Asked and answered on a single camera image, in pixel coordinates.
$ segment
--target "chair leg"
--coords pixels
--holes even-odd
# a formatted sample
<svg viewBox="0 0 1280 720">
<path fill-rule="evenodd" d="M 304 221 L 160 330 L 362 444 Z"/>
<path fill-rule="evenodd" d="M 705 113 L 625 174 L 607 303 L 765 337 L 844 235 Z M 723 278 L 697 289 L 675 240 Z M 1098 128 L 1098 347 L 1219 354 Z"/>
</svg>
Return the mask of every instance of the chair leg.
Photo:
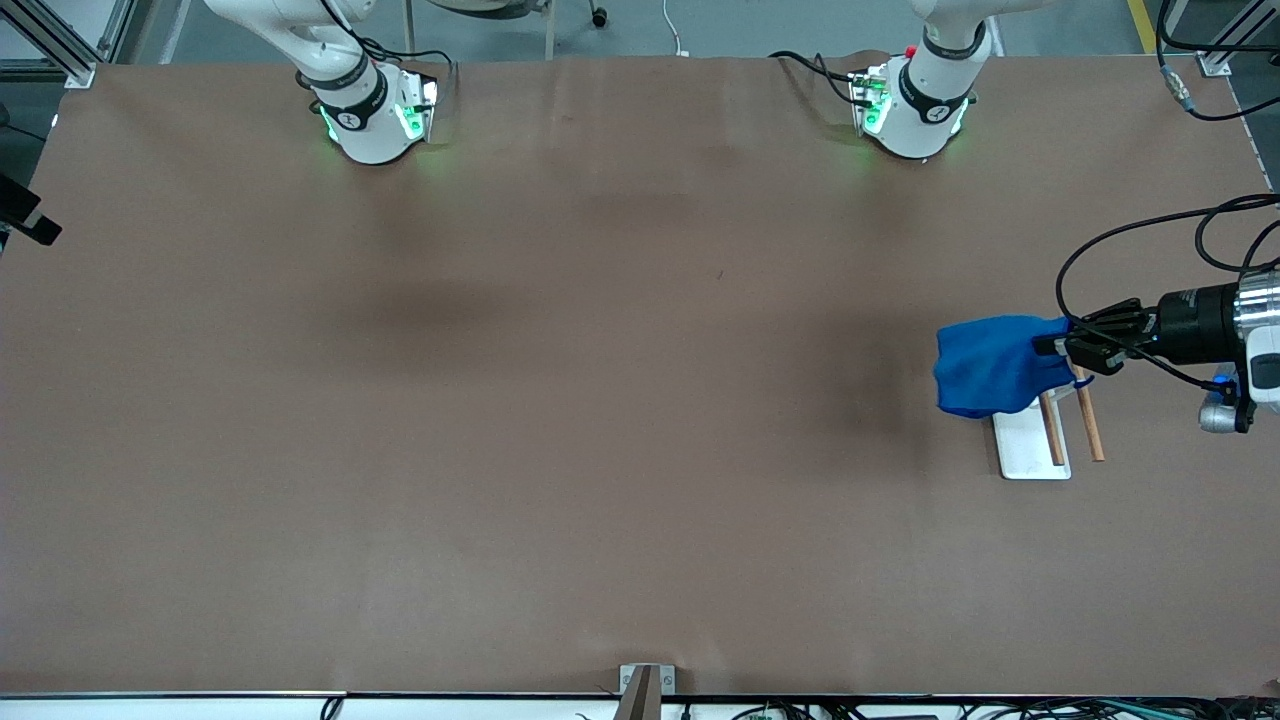
<svg viewBox="0 0 1280 720">
<path fill-rule="evenodd" d="M 417 53 L 417 37 L 413 35 L 413 0 L 404 0 L 404 51 Z"/>
<path fill-rule="evenodd" d="M 556 58 L 556 0 L 547 0 L 547 60 Z"/>
</svg>

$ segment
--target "yellow floor line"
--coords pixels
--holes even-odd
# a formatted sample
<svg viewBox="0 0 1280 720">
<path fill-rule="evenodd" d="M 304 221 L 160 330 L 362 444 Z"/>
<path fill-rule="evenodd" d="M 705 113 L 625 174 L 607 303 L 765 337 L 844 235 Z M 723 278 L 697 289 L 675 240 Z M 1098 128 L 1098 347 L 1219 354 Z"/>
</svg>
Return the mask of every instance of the yellow floor line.
<svg viewBox="0 0 1280 720">
<path fill-rule="evenodd" d="M 1133 15 L 1133 27 L 1138 31 L 1138 40 L 1142 42 L 1142 51 L 1151 55 L 1156 51 L 1156 26 L 1151 24 L 1151 13 L 1143 0 L 1128 0 L 1129 14 Z"/>
</svg>

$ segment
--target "table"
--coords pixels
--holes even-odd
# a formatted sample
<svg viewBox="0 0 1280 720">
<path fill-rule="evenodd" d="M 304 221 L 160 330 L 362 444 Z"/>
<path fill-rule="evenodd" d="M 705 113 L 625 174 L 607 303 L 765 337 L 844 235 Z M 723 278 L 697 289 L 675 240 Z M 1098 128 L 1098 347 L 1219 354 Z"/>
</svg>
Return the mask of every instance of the table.
<svg viewBox="0 0 1280 720">
<path fill-rule="evenodd" d="M 1275 418 L 1135 365 L 1106 464 L 1069 421 L 1076 477 L 1011 483 L 933 406 L 938 327 L 1265 188 L 1149 58 L 993 59 L 925 164 L 773 60 L 467 65 L 380 168 L 291 76 L 63 102 L 65 232 L 0 263 L 4 691 L 1270 692 Z M 1211 282 L 1169 227 L 1069 296 Z"/>
</svg>

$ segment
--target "blue towel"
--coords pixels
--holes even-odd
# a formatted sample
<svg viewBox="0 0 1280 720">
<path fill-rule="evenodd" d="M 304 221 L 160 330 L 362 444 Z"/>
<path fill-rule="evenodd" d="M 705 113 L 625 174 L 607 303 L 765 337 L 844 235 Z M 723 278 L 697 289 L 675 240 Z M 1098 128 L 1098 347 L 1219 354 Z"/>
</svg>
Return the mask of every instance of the blue towel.
<svg viewBox="0 0 1280 720">
<path fill-rule="evenodd" d="M 1032 315 L 1000 315 L 938 331 L 938 407 L 961 418 L 1019 413 L 1036 397 L 1075 382 L 1060 355 L 1036 355 L 1032 338 L 1061 334 L 1066 318 L 1042 320 Z"/>
</svg>

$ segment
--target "gray floor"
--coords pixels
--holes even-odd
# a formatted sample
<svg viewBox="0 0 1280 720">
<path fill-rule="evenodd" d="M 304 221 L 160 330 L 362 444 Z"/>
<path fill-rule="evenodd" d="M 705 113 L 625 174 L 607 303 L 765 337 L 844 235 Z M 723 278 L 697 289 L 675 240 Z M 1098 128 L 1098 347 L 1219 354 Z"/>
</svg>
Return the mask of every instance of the gray floor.
<svg viewBox="0 0 1280 720">
<path fill-rule="evenodd" d="M 591 26 L 586 0 L 559 0 L 559 55 L 662 55 L 675 44 L 662 17 L 660 0 L 602 0 L 609 23 Z M 668 0 L 684 49 L 692 56 L 762 56 L 774 50 L 844 55 L 860 49 L 897 50 L 916 42 L 920 23 L 904 0 Z M 1192 0 L 1179 36 L 1208 40 L 1239 8 L 1240 0 Z M 214 15 L 202 0 L 148 0 L 134 23 L 129 61 L 138 63 L 282 63 L 284 59 L 257 36 Z M 458 15 L 413 0 L 419 47 L 440 47 L 463 63 L 541 60 L 545 22 L 536 13 L 492 20 Z M 364 35 L 388 47 L 403 47 L 399 0 L 381 0 L 361 23 Z M 1010 55 L 1092 55 L 1142 51 L 1125 0 L 1066 0 L 1000 20 Z M 1280 35 L 1271 28 L 1270 41 Z M 1280 88 L 1280 69 L 1265 56 L 1233 63 L 1242 102 L 1254 102 Z M 1160 82 L 1152 61 L 1152 82 Z M 61 90 L 56 83 L 6 83 L 0 101 L 14 122 L 37 132 L 47 129 Z M 1263 158 L 1280 168 L 1280 108 L 1251 123 Z M 38 143 L 0 131 L 0 172 L 28 179 Z"/>
</svg>

